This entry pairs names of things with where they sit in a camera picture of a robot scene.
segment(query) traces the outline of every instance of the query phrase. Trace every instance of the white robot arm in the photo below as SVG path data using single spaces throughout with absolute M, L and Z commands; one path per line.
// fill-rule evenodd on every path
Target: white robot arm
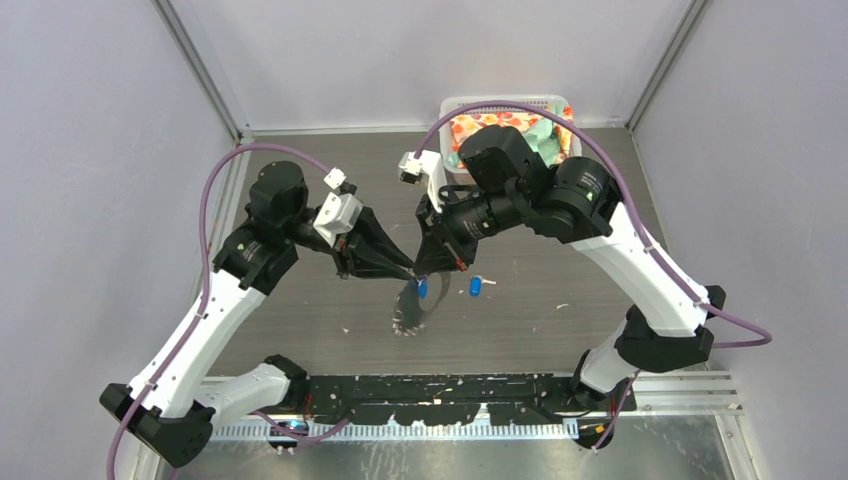
M 575 370 L 571 389 L 588 409 L 637 370 L 666 372 L 707 360 L 713 336 L 704 327 L 710 316 L 705 305 L 721 308 L 724 291 L 686 276 L 653 238 L 645 248 L 618 185 L 601 164 L 573 157 L 548 168 L 518 130 L 497 125 L 470 136 L 458 153 L 476 187 L 444 185 L 443 175 L 433 172 L 443 168 L 436 152 L 423 152 L 417 163 L 409 153 L 399 163 L 402 181 L 428 183 L 428 195 L 416 211 L 422 231 L 416 274 L 465 270 L 474 262 L 480 239 L 522 224 L 570 244 L 598 264 L 635 305 Z M 674 283 L 651 250 L 699 301 Z
M 297 261 L 295 245 L 330 255 L 343 278 L 412 278 L 412 260 L 392 243 L 374 212 L 356 199 L 356 187 L 334 172 L 325 182 L 338 194 L 327 195 L 320 208 L 307 208 L 308 189 L 299 166 L 275 162 L 263 168 L 250 188 L 247 221 L 227 237 L 212 262 L 205 314 L 179 353 L 141 398 L 154 372 L 195 322 L 200 298 L 129 384 L 110 384 L 101 394 L 100 403 L 119 420 L 141 398 L 127 429 L 172 466 L 187 464 L 214 429 L 246 414 L 270 405 L 302 406 L 309 393 L 306 372 L 280 355 L 224 383 L 201 386 L 233 333 Z

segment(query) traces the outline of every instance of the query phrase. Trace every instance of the colorful fabric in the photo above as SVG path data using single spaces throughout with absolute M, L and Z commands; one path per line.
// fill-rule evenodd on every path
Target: colorful fabric
M 569 122 L 574 122 L 574 112 L 571 107 L 555 105 L 549 107 L 548 111 L 556 112 Z M 530 148 L 538 152 L 548 166 L 562 163 L 563 160 L 568 158 L 571 151 L 571 132 L 535 113 L 495 112 L 458 115 L 450 122 L 454 153 L 450 155 L 449 162 L 452 166 L 465 168 L 456 154 L 459 151 L 459 146 L 466 138 L 488 125 L 517 128 L 519 132 L 524 134 Z

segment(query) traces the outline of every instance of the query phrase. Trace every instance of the white basket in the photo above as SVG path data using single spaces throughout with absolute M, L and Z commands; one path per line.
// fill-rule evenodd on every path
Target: white basket
M 557 104 L 565 104 L 566 107 L 569 106 L 568 100 L 559 95 L 472 95 L 468 97 L 450 97 L 445 99 L 445 101 L 442 102 L 439 116 L 442 117 L 448 112 L 463 105 L 468 105 L 469 103 L 485 102 L 488 100 L 511 100 L 513 102 L 526 103 L 540 108 L 548 108 Z M 466 112 L 466 114 L 521 111 L 523 110 L 517 108 L 489 107 L 471 110 L 470 112 Z M 451 153 L 453 153 L 453 134 L 451 133 L 450 122 L 446 123 L 439 129 L 439 147 L 442 151 L 442 162 L 445 165 L 445 169 L 453 174 L 455 180 L 467 183 L 471 178 L 471 176 L 468 175 L 468 172 L 464 168 L 456 168 L 448 165 L 447 163 L 448 157 Z M 582 154 L 583 147 L 580 145 L 580 139 L 572 135 L 571 151 L 568 152 L 568 156 L 575 157 Z

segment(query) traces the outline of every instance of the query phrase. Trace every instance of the blue object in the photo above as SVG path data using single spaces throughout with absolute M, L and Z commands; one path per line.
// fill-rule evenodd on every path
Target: blue object
M 418 279 L 418 298 L 427 298 L 427 277 Z
M 468 293 L 472 297 L 480 295 L 480 290 L 483 288 L 483 279 L 477 276 L 471 277 L 471 286 L 468 288 Z

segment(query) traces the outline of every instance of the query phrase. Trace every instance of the floor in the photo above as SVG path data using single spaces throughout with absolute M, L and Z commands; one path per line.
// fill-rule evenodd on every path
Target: floor
M 646 226 L 662 241 L 629 133 L 587 131 L 622 171 Z M 397 162 L 420 133 L 303 135 L 259 138 L 285 143 L 342 168 L 383 227 L 414 258 L 420 231 L 414 210 L 423 189 L 397 179 Z M 251 156 L 247 181 L 279 155 Z M 310 205 L 323 201 L 319 172 L 304 166 Z M 242 205 L 247 188 L 242 191 Z M 477 298 L 471 275 L 496 281 Z M 433 279 L 430 297 L 439 285 Z M 320 374 L 568 372 L 623 318 L 631 301 L 591 261 L 555 240 L 516 227 L 481 241 L 469 272 L 454 273 L 444 302 L 412 337 L 392 329 L 393 302 L 403 282 L 340 280 L 330 257 L 305 249 L 276 290 L 235 333 L 211 375 L 239 375 L 267 355 L 290 357 Z

